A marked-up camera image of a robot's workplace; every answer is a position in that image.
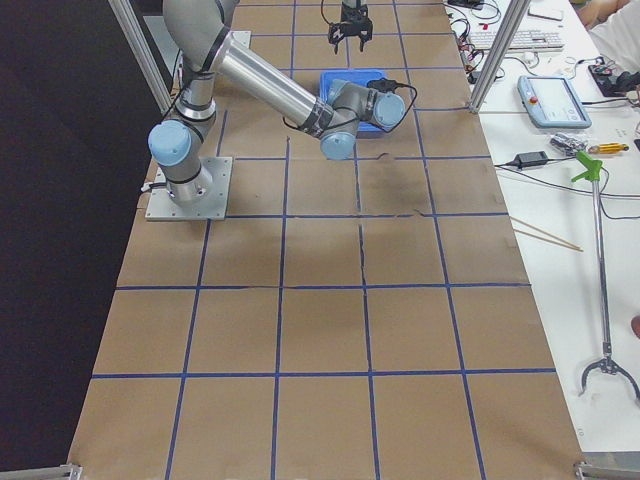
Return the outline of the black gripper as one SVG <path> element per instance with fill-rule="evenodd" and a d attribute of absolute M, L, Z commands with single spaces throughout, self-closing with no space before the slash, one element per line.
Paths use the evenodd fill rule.
<path fill-rule="evenodd" d="M 359 51 L 364 52 L 366 41 L 372 39 L 373 22 L 369 18 L 367 7 L 342 7 L 339 22 L 329 22 L 328 40 L 334 54 L 338 53 L 339 43 L 346 37 L 359 38 Z"/>

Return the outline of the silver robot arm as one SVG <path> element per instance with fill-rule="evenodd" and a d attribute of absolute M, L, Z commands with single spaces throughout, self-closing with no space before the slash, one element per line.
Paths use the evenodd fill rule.
<path fill-rule="evenodd" d="M 180 207 L 196 205 L 213 191 L 214 176 L 199 150 L 215 120 L 219 75 L 290 120 L 293 129 L 318 139 L 330 160 L 351 156 L 360 123 L 390 132 L 406 115 L 404 100 L 387 79 L 366 86 L 335 81 L 326 100 L 311 94 L 237 40 L 231 29 L 236 6 L 234 1 L 166 1 L 162 7 L 182 52 L 183 72 L 175 103 L 149 133 L 148 145 L 169 200 Z"/>
<path fill-rule="evenodd" d="M 349 37 L 358 37 L 360 51 L 372 39 L 373 22 L 369 18 L 368 5 L 365 0 L 344 0 L 341 2 L 340 20 L 329 21 L 324 14 L 324 4 L 320 7 L 321 16 L 328 25 L 328 41 L 337 54 L 340 43 Z"/>

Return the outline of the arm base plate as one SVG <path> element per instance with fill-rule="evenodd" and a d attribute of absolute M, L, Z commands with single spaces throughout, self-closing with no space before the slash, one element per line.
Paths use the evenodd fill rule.
<path fill-rule="evenodd" d="M 189 183 L 168 182 L 160 167 L 145 218 L 149 221 L 224 220 L 227 212 L 232 157 L 203 157 L 199 175 Z"/>

